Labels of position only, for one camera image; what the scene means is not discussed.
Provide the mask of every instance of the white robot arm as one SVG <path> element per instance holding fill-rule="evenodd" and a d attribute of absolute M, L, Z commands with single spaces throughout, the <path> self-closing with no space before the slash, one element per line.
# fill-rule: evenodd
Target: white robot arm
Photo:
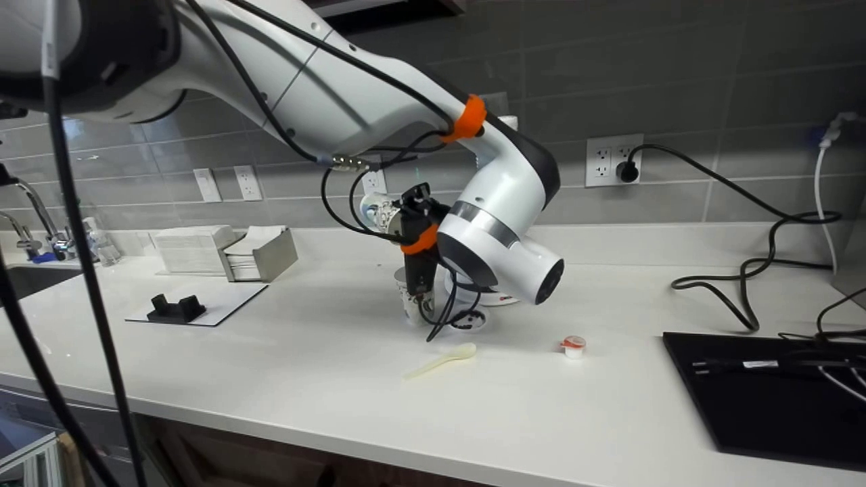
<path fill-rule="evenodd" d="M 237 53 L 280 129 L 321 162 L 361 155 L 416 122 L 447 133 L 449 118 L 464 110 L 464 99 L 401 60 L 356 49 L 299 0 L 200 0 L 196 5 Z M 0 98 L 27 108 L 42 102 L 39 9 L 42 2 L 35 0 L 0 5 Z M 183 90 L 200 90 L 261 129 L 279 133 L 188 2 L 69 0 L 62 24 L 66 113 L 148 122 L 169 113 Z M 428 102 L 287 26 L 387 74 Z M 440 221 L 437 255 L 478 287 L 505 287 L 528 302 L 543 302 L 563 277 L 563 260 L 518 235 L 559 189 L 555 160 L 494 116 L 460 143 L 476 155 L 478 174 Z"/>

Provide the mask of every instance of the wall socket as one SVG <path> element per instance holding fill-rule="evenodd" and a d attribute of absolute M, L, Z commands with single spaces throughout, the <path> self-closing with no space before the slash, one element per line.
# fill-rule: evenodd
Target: wall socket
<path fill-rule="evenodd" d="M 586 186 L 631 186 L 635 181 L 623 181 L 616 164 L 628 156 L 631 149 L 640 145 L 644 136 L 610 136 L 610 139 L 586 139 Z"/>

